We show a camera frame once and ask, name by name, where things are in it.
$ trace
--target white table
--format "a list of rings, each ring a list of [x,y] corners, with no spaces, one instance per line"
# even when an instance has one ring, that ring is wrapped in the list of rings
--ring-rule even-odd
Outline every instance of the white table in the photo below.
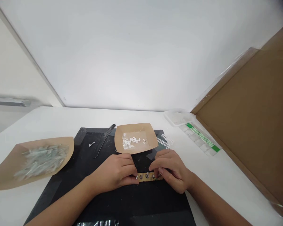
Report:
[[[183,162],[253,225],[283,225],[283,218],[222,150],[206,156],[162,112],[39,107],[0,133],[0,164],[17,143],[73,136],[81,127],[109,128],[112,124],[151,123],[175,141]],[[50,178],[0,191],[0,225],[23,225]],[[197,225],[208,225],[187,193]]]

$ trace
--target white wall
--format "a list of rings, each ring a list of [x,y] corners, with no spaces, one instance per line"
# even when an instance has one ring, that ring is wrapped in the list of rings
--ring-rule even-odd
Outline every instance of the white wall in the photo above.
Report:
[[[283,26],[279,0],[0,0],[66,106],[191,110]]]
[[[38,105],[62,106],[1,18],[0,97],[33,100],[31,107],[0,106],[0,132]]]
[[[0,97],[32,99],[42,105],[62,106],[1,18]]]

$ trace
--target hand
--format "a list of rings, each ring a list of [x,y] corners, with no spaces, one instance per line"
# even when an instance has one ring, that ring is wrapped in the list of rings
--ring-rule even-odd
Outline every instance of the hand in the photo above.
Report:
[[[174,150],[161,150],[157,152],[149,170],[154,170],[156,178],[158,178],[159,172],[165,181],[180,194],[193,187],[194,174],[186,168]]]
[[[86,179],[96,195],[112,191],[124,185],[139,184],[137,169],[129,153],[109,156]]]

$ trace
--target finger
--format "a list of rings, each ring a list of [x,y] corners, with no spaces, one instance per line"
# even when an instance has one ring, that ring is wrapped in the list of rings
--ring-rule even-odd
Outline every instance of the finger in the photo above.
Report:
[[[158,169],[154,169],[154,176],[155,176],[155,178],[158,178],[158,174],[159,174]]]
[[[165,159],[170,159],[174,156],[174,154],[172,152],[168,152],[166,154],[163,154],[163,155],[160,155],[159,157],[155,158],[155,159],[158,159],[158,158],[165,158]]]
[[[161,174],[161,176],[164,178],[164,180],[173,187],[177,179],[171,173],[169,173],[169,171],[166,170],[165,168],[159,167],[158,171]]]
[[[120,155],[117,155],[121,159],[132,159],[132,156],[129,153],[122,153]]]
[[[122,164],[122,166],[134,165],[134,162],[131,159],[120,159],[119,161]]]
[[[123,166],[121,168],[121,172],[122,172],[123,178],[130,176],[130,175],[137,176],[137,169],[135,165]]]
[[[171,159],[158,158],[154,160],[154,162],[151,163],[149,170],[152,171],[153,169],[157,169],[159,167],[168,168],[170,170],[175,170],[174,165],[175,163]]]
[[[130,184],[139,184],[139,181],[135,177],[128,176],[122,179],[122,181],[120,182],[120,186],[125,186]]]
[[[164,154],[169,153],[169,152],[170,152],[170,150],[167,150],[167,149],[161,150],[161,151],[156,153],[155,159],[157,159],[159,156],[164,155]]]

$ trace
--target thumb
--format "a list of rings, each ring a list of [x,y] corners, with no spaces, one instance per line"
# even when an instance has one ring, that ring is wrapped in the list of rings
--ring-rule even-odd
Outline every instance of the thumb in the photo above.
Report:
[[[122,179],[120,186],[125,186],[125,185],[130,185],[130,184],[139,184],[139,181],[132,176],[127,176],[125,178]]]
[[[163,176],[164,180],[170,184],[173,185],[176,181],[176,178],[165,168],[159,167],[158,168],[159,173]]]

